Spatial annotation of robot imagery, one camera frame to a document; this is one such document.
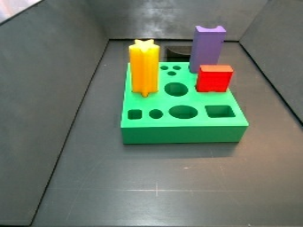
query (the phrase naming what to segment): small round hole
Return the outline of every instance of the small round hole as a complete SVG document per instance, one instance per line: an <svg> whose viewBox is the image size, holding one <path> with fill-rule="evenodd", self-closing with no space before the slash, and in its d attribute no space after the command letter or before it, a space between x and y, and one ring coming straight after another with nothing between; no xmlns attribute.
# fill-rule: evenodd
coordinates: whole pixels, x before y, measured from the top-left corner
<svg viewBox="0 0 303 227"><path fill-rule="evenodd" d="M162 117L162 112L161 110L157 110L157 109L153 109L149 111L149 116L153 118L153 119L160 119Z"/></svg>
<svg viewBox="0 0 303 227"><path fill-rule="evenodd" d="M185 85L180 82L166 83L164 90L168 95L176 96L176 97L185 95L185 93L188 92Z"/></svg>
<svg viewBox="0 0 303 227"><path fill-rule="evenodd" d="M178 66L173 66L172 69L180 70L181 68Z"/></svg>
<svg viewBox="0 0 303 227"><path fill-rule="evenodd" d="M190 106L174 106L169 109L169 115L178 119L190 119L197 115L197 110Z"/></svg>
<svg viewBox="0 0 303 227"><path fill-rule="evenodd" d="M166 66L161 66L160 69L161 69L161 70L166 70L168 67L166 67Z"/></svg>
<svg viewBox="0 0 303 227"><path fill-rule="evenodd" d="M176 73L173 71L169 71L166 74L168 75L176 75Z"/></svg>

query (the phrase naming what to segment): hole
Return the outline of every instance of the hole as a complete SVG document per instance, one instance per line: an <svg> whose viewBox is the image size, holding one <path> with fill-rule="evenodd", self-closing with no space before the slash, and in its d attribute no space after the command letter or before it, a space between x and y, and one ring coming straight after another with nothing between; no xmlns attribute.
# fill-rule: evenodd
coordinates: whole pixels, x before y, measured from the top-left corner
<svg viewBox="0 0 303 227"><path fill-rule="evenodd" d="M129 110L128 111L128 119L137 120L141 118L141 110Z"/></svg>
<svg viewBox="0 0 303 227"><path fill-rule="evenodd" d="M230 106L205 106L204 109L208 117L234 117Z"/></svg>
<svg viewBox="0 0 303 227"><path fill-rule="evenodd" d="M180 119L190 119L197 115L197 111L190 106L174 106L169 109L169 115Z"/></svg>
<svg viewBox="0 0 303 227"><path fill-rule="evenodd" d="M161 66L160 69L161 69L161 70L166 70L168 67L166 67L166 66Z"/></svg>
<svg viewBox="0 0 303 227"><path fill-rule="evenodd" d="M164 87L165 93L170 96L180 97L188 92L186 87L180 82L169 82Z"/></svg>
<svg viewBox="0 0 303 227"><path fill-rule="evenodd" d="M181 68L178 66L173 66L172 69L180 70Z"/></svg>
<svg viewBox="0 0 303 227"><path fill-rule="evenodd" d="M176 73L173 71L169 71L166 74L168 75L176 75Z"/></svg>
<svg viewBox="0 0 303 227"><path fill-rule="evenodd" d="M149 111L149 116L153 118L153 119L158 119L162 117L162 112L161 110L157 110L157 109L153 109Z"/></svg>

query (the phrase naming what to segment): yellow star block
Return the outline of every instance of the yellow star block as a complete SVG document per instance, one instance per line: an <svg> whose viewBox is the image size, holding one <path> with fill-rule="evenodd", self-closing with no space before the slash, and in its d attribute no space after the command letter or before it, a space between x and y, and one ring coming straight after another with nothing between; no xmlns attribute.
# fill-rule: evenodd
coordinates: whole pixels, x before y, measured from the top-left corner
<svg viewBox="0 0 303 227"><path fill-rule="evenodd" d="M148 97L157 91L160 46L153 40L134 40L129 46L130 57L130 90Z"/></svg>

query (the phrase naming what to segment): toy block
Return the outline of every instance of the toy block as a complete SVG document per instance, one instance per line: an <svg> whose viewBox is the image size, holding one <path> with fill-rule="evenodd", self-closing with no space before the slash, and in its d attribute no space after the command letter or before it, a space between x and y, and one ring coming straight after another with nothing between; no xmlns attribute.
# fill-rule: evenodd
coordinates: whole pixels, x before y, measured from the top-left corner
<svg viewBox="0 0 303 227"><path fill-rule="evenodd" d="M158 81L158 45L153 40L134 40L129 46L130 58L130 90L144 97L157 91Z"/></svg>
<svg viewBox="0 0 303 227"><path fill-rule="evenodd" d="M200 65L196 79L197 92L225 92L233 69L228 65Z"/></svg>
<svg viewBox="0 0 303 227"><path fill-rule="evenodd" d="M248 122L229 90L200 93L188 62L160 62L158 91L130 92L126 69L120 131L124 144L237 142Z"/></svg>
<svg viewBox="0 0 303 227"><path fill-rule="evenodd" d="M200 65L214 65L218 60L225 30L221 26L216 28L194 27L193 46L189 58L189 69L197 73Z"/></svg>

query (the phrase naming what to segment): green block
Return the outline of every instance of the green block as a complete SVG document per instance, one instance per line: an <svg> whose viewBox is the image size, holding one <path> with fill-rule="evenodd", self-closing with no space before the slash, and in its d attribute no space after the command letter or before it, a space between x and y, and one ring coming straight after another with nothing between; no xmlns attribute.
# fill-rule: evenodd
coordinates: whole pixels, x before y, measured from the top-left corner
<svg viewBox="0 0 303 227"><path fill-rule="evenodd" d="M161 62L158 91L130 92L128 65L120 129L124 144L238 142L248 122L229 90L198 93L188 62Z"/></svg>

